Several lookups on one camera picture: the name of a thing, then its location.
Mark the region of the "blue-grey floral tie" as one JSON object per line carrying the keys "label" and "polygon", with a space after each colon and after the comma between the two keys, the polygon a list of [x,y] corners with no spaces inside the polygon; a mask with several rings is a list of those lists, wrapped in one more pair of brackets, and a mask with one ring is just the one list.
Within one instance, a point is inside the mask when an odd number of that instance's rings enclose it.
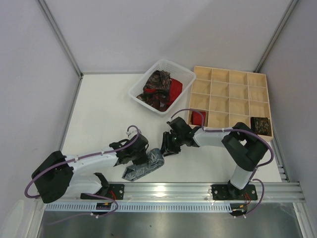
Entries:
{"label": "blue-grey floral tie", "polygon": [[141,165],[130,165],[126,167],[122,179],[134,182],[144,176],[154,172],[164,165],[164,157],[158,148],[152,149],[147,153],[149,159],[146,163]]}

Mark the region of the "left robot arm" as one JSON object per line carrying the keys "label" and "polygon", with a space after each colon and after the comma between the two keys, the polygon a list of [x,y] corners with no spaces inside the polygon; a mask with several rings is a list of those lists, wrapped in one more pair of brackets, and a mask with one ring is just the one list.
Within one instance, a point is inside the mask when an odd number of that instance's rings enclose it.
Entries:
{"label": "left robot arm", "polygon": [[128,162],[135,165],[146,163],[149,160],[146,154],[148,146],[147,138],[139,134],[88,155],[63,155],[61,151],[55,151],[32,173],[32,182],[45,204],[62,197],[106,196],[109,184],[97,169]]}

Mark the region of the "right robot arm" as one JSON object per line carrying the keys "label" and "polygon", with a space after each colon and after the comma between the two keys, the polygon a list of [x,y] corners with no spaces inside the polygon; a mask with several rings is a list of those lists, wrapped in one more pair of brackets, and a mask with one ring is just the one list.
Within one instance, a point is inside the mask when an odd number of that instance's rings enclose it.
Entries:
{"label": "right robot arm", "polygon": [[259,161],[271,150],[264,139],[242,122],[223,129],[205,129],[202,126],[190,127],[184,119],[177,117],[167,124],[170,131],[163,133],[160,149],[162,155],[178,154],[183,145],[224,147],[236,163],[228,186],[238,190],[246,187],[258,168]]}

